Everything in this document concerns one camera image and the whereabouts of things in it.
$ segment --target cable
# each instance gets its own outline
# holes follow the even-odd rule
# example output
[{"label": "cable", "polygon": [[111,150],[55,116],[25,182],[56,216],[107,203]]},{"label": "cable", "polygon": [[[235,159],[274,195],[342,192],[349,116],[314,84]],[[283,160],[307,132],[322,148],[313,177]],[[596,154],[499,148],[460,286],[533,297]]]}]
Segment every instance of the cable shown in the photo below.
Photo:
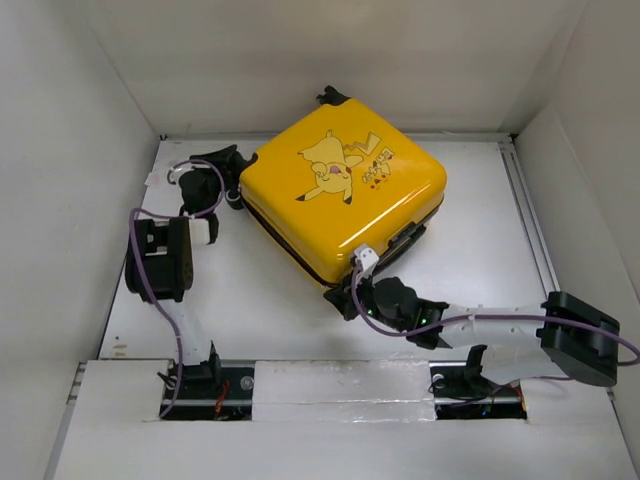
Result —
[{"label": "cable", "polygon": [[[205,160],[186,160],[184,162],[180,162],[174,167],[172,167],[171,169],[169,169],[169,173],[171,173],[171,171],[175,170],[177,167],[180,167],[187,163],[200,163],[200,164],[208,165],[211,169],[213,169],[213,171],[218,175],[218,178],[220,179],[220,195],[218,195],[218,199],[213,204],[213,206],[206,208],[201,212],[197,212],[191,216],[192,218],[198,218],[213,212],[216,209],[216,207],[220,205],[220,202],[222,202],[222,199],[224,198],[224,179],[222,178],[222,174],[220,173],[220,171],[213,164]],[[151,288],[151,283],[149,282],[149,277],[147,277],[147,272],[145,272],[144,270],[144,264],[142,263],[142,253],[140,252],[140,247],[138,245],[138,240],[136,238],[136,226],[135,226],[135,221],[138,218],[138,214],[140,213],[148,217],[156,218],[159,220],[170,220],[172,218],[178,218],[178,217],[174,217],[170,215],[159,215],[157,213],[152,213],[149,210],[145,210],[144,208],[134,208],[131,210],[131,213],[129,214],[129,240],[131,242],[131,251],[133,252],[133,258],[135,259],[136,267],[138,269],[138,275],[140,275],[140,280],[142,281],[142,285],[144,286],[144,289],[147,293],[147,296],[149,297],[149,300],[151,300],[151,303],[153,304],[153,306],[156,307],[158,312],[160,312],[160,314],[167,320],[167,322],[169,322],[169,325],[171,325],[171,329],[173,330],[173,334],[176,339],[176,348],[178,350],[176,386],[173,391],[173,396],[171,397],[171,402],[169,402],[169,405],[167,405],[167,408],[165,408],[160,413],[160,418],[164,418],[171,411],[171,409],[176,404],[176,401],[178,400],[178,394],[180,392],[180,387],[182,385],[182,367],[183,367],[182,362],[184,359],[184,352],[182,349],[182,335],[180,334],[180,327],[178,327],[178,324],[171,317],[171,315],[162,307],[162,305],[160,305],[158,298],[156,297],[155,293],[153,293],[153,289]]]},{"label": "cable", "polygon": [[623,362],[618,362],[618,366],[620,367],[629,367],[632,365],[640,364],[640,348],[636,347],[630,341],[616,335],[615,333],[608,332],[607,330],[599,327],[594,327],[593,325],[589,325],[582,322],[577,322],[575,320],[569,320],[568,318],[556,318],[556,317],[547,317],[544,315],[478,315],[478,314],[468,314],[468,315],[457,315],[455,317],[445,318],[444,320],[440,320],[436,323],[432,323],[431,325],[425,325],[424,327],[416,328],[415,330],[409,330],[406,332],[390,332],[385,330],[384,328],[380,328],[377,326],[371,318],[367,315],[365,308],[360,303],[360,299],[358,298],[358,285],[357,285],[357,277],[361,271],[361,265],[358,263],[356,268],[353,270],[353,274],[351,275],[351,298],[353,299],[353,303],[358,310],[358,314],[364,319],[364,321],[376,332],[386,335],[388,337],[411,337],[413,335],[419,335],[421,333],[430,332],[431,330],[435,330],[437,328],[443,327],[445,325],[450,325],[452,323],[465,322],[473,317],[474,320],[510,320],[510,321],[528,321],[535,320],[539,322],[548,322],[555,323],[556,325],[562,325],[567,327],[579,328],[582,330],[586,330],[588,332],[597,333],[602,335],[603,337],[608,338],[609,340],[613,340],[614,342],[626,347],[630,350],[636,358],[633,360],[626,360]]}]

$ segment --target white panel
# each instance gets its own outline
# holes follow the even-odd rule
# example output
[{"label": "white panel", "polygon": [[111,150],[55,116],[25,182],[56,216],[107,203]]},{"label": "white panel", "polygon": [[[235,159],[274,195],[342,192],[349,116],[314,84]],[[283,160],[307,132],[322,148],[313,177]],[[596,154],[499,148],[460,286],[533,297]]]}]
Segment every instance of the white panel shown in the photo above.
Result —
[{"label": "white panel", "polygon": [[42,478],[157,145],[70,0],[0,0],[0,469]]},{"label": "white panel", "polygon": [[592,422],[576,414],[587,392],[573,386],[531,400],[532,414],[544,402],[564,415],[562,426],[148,421],[158,412],[158,368],[140,361],[89,364],[55,480],[636,478],[601,389],[588,392],[597,404]]},{"label": "white panel", "polygon": [[[239,145],[248,158],[264,141],[262,137]],[[164,178],[171,162],[230,143],[233,139],[162,142],[156,173]],[[384,275],[399,276],[424,298],[461,305],[515,307],[543,301],[498,145],[419,144],[447,169],[446,198],[425,235]],[[164,180],[147,190],[143,202],[151,211],[169,214],[177,213],[180,204],[178,188]],[[309,276],[246,212],[223,203],[219,218],[217,242],[194,251],[190,301],[222,358],[369,360],[402,354],[466,358],[466,350],[430,352],[382,336],[361,320],[345,322]],[[121,281],[101,357],[171,358],[174,344],[165,320]]]},{"label": "white panel", "polygon": [[426,360],[256,362],[257,422],[435,420]]},{"label": "white panel", "polygon": [[[610,312],[640,343],[640,3],[589,2],[549,107],[517,146],[563,288]],[[640,461],[640,370],[616,405]]]},{"label": "white panel", "polygon": [[283,129],[327,83],[405,129],[495,131],[583,2],[84,3],[153,127],[187,135]]}]

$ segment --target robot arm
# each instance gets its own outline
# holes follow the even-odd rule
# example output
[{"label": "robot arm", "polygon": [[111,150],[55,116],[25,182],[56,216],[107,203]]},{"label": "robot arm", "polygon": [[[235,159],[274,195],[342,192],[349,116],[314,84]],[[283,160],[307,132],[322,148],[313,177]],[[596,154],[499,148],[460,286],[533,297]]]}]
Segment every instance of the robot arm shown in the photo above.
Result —
[{"label": "robot arm", "polygon": [[568,293],[552,292],[542,304],[527,307],[465,308],[419,298],[397,277],[374,284],[377,255],[366,246],[354,259],[355,280],[349,276],[325,293],[345,320],[364,314],[401,332],[390,336],[430,350],[470,346],[465,376],[497,385],[543,376],[616,384],[619,323]]}]

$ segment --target red wire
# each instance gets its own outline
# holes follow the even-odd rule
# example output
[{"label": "red wire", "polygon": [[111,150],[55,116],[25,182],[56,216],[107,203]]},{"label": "red wire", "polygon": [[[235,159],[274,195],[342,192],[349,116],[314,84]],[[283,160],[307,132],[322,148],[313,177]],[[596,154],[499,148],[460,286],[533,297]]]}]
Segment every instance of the red wire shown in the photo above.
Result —
[{"label": "red wire", "polygon": [[216,401],[216,406],[215,406],[216,415],[215,417],[213,417],[214,420],[217,420],[218,417],[220,416],[220,412],[222,411],[222,404],[224,402],[225,397],[227,396],[227,393],[229,393],[230,388],[231,388],[231,383],[229,382],[229,380],[226,380],[222,385],[222,393],[220,394],[220,396],[218,397],[218,400]]}]

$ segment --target white connector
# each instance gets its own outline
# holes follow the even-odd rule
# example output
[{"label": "white connector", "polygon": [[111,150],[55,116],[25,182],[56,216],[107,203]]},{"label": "white connector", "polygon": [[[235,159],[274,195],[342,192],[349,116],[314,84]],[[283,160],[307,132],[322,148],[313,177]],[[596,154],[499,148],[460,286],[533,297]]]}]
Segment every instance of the white connector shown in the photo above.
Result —
[{"label": "white connector", "polygon": [[192,247],[209,245],[211,243],[209,222],[204,218],[189,219],[189,235],[191,236]]},{"label": "white connector", "polygon": [[360,265],[360,273],[358,274],[357,282],[360,282],[363,278],[369,278],[373,275],[373,270],[380,261],[378,254],[366,243],[363,243],[353,251],[353,255],[356,257],[356,261]]}]

